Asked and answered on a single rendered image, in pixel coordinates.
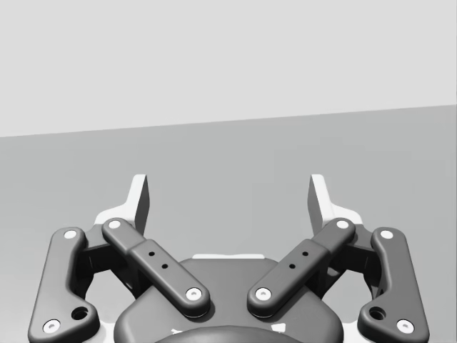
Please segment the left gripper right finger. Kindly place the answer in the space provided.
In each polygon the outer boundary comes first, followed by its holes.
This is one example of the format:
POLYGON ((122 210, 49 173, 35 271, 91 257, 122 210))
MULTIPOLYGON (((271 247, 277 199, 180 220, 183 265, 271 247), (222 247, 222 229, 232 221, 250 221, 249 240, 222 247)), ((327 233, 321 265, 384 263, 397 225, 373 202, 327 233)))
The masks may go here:
POLYGON ((364 339, 428 343, 430 330, 405 234, 390 227, 367 230, 357 212, 331 201, 321 174, 310 177, 307 206, 313 237, 249 289, 249 312, 271 318, 303 287, 322 297, 352 271, 363 275, 371 293, 356 321, 364 339))

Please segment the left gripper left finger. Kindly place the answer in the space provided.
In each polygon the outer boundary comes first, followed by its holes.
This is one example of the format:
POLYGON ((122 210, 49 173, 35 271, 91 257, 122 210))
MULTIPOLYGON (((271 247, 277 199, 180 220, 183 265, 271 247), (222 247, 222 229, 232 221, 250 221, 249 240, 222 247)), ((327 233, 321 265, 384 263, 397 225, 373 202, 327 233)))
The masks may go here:
POLYGON ((157 242, 144 236, 149 213, 147 177, 133 177, 126 201, 100 212, 92 228, 56 230, 28 329, 29 343, 84 343, 101 327, 86 300, 94 275, 112 271, 139 298, 153 286, 185 317, 211 306, 208 289, 157 242))

